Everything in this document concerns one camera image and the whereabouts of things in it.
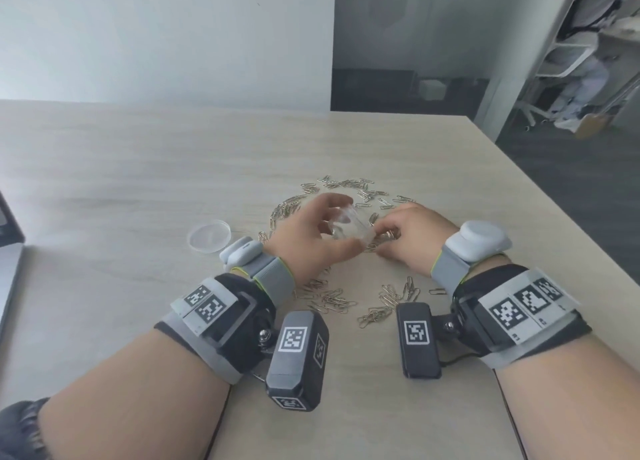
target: qr code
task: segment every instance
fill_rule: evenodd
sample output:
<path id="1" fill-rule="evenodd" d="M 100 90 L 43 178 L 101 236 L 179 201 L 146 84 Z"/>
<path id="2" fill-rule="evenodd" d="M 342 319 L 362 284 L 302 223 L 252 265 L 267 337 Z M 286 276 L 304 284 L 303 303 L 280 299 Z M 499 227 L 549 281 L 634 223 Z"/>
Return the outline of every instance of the qr code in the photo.
<path id="1" fill-rule="evenodd" d="M 194 307 L 198 303 L 200 303 L 200 300 L 202 300 L 203 298 L 208 296 L 210 293 L 211 293 L 210 289 L 208 289 L 204 285 L 201 285 L 201 286 L 198 287 L 198 289 L 196 291 L 191 292 L 190 294 L 185 296 L 184 301 L 187 302 L 192 307 Z"/>
<path id="2" fill-rule="evenodd" d="M 489 310 L 507 330 L 528 319 L 528 316 L 508 297 L 493 305 Z"/>
<path id="3" fill-rule="evenodd" d="M 407 344 L 423 344 L 429 343 L 429 332 L 426 320 L 405 320 L 404 333 L 406 335 Z"/>
<path id="4" fill-rule="evenodd" d="M 207 325 L 212 324 L 213 321 L 227 308 L 227 305 L 222 303 L 220 299 L 212 295 L 207 300 L 204 300 L 200 306 L 196 307 L 196 314 L 203 319 Z"/>
<path id="5" fill-rule="evenodd" d="M 298 398 L 281 398 L 279 396 L 272 396 L 271 398 L 276 401 L 276 403 L 278 403 L 278 406 L 281 408 L 299 409 L 300 411 L 307 410 L 307 407 L 302 404 L 302 402 Z"/>
<path id="6" fill-rule="evenodd" d="M 279 352 L 301 352 L 307 336 L 306 327 L 284 327 Z"/>
<path id="7" fill-rule="evenodd" d="M 537 314 L 541 310 L 544 310 L 551 302 L 545 298 L 545 296 L 537 291 L 532 285 L 525 286 L 519 292 L 513 294 L 524 307 L 532 312 L 533 315 Z"/>
<path id="8" fill-rule="evenodd" d="M 562 298 L 564 296 L 563 293 L 558 290 L 553 284 L 551 284 L 551 282 L 549 282 L 547 278 L 538 278 L 533 283 L 535 283 L 536 286 L 539 287 L 539 289 L 544 293 L 546 293 L 553 301 L 558 300 L 558 298 Z"/>
<path id="9" fill-rule="evenodd" d="M 316 364 L 320 366 L 320 369 L 324 367 L 325 353 L 326 353 L 326 344 L 324 343 L 324 340 L 322 339 L 322 337 L 320 337 L 320 334 L 318 334 L 316 337 L 316 347 L 314 348 L 314 360 L 316 361 Z"/>

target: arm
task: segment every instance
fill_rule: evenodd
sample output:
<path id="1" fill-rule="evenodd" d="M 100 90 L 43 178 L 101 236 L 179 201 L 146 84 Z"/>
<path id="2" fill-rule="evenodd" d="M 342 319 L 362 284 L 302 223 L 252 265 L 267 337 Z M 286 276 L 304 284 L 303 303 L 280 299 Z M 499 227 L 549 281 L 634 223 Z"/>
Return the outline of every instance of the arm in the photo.
<path id="1" fill-rule="evenodd" d="M 376 223 L 379 233 L 394 228 L 400 239 L 379 246 L 378 253 L 425 275 L 458 230 L 418 204 L 399 206 Z M 509 262 L 494 256 L 470 276 Z M 516 361 L 497 376 L 532 460 L 637 458 L 640 374 L 594 335 Z"/>
<path id="2" fill-rule="evenodd" d="M 278 226 L 265 252 L 304 284 L 363 250 L 357 239 L 324 240 L 327 221 L 353 202 L 322 194 Z M 56 460 L 200 459 L 229 385 L 159 331 L 135 339 L 41 409 L 44 444 Z"/>

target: laptop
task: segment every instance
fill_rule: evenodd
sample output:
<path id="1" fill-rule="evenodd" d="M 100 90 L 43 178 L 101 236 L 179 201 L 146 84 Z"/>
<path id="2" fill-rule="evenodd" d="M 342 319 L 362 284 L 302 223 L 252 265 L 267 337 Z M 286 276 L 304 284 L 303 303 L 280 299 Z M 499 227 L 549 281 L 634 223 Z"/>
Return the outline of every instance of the laptop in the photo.
<path id="1" fill-rule="evenodd" d="M 4 330 L 23 250 L 24 235 L 0 193 L 0 336 Z"/>

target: round plastic lid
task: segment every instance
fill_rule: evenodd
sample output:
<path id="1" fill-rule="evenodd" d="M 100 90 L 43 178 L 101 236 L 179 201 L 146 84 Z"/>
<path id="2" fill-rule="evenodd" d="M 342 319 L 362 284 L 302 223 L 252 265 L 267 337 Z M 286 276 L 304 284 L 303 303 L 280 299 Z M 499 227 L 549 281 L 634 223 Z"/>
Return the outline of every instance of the round plastic lid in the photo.
<path id="1" fill-rule="evenodd" d="M 197 227 L 187 236 L 190 248 L 199 253 L 215 253 L 231 241 L 231 228 L 225 221 L 215 221 Z"/>

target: person's right hand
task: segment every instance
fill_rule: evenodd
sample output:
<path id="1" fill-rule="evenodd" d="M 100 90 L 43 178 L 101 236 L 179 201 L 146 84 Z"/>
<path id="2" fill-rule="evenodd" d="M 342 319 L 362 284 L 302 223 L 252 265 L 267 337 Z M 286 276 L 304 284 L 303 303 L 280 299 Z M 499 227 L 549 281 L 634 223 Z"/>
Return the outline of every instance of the person's right hand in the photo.
<path id="1" fill-rule="evenodd" d="M 376 234 L 399 231 L 400 237 L 378 246 L 379 256 L 404 262 L 409 268 L 430 276 L 442 245 L 459 228 L 434 210 L 416 203 L 402 204 L 373 227 Z"/>

